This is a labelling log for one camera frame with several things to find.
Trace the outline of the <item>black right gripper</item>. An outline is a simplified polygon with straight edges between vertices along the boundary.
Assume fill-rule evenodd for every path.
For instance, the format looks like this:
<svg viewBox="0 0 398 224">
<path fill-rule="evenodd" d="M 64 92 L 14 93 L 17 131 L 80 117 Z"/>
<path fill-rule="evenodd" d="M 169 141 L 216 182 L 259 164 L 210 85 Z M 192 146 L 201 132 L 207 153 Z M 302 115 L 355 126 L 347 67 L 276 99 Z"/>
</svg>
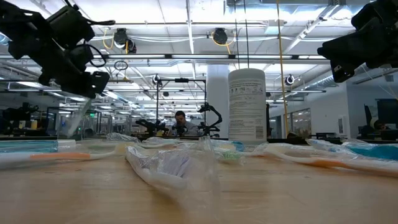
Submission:
<svg viewBox="0 0 398 224">
<path fill-rule="evenodd" d="M 378 35 L 373 31 L 360 30 L 324 42 L 317 54 L 331 62 L 361 65 L 377 55 Z"/>
</svg>

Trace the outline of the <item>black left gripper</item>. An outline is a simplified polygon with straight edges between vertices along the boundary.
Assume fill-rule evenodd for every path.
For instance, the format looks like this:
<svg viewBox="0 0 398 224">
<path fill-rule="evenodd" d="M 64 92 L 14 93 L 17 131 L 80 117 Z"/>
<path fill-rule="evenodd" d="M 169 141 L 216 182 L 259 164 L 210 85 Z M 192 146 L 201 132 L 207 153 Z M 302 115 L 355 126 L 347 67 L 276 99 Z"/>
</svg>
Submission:
<svg viewBox="0 0 398 224">
<path fill-rule="evenodd" d="M 93 54 L 87 45 L 78 45 L 73 50 L 46 50 L 37 59 L 42 67 L 39 82 L 49 86 L 49 81 L 55 80 L 63 91 L 94 98 L 94 78 L 90 72 L 85 71 L 86 64 L 91 59 Z"/>
</svg>

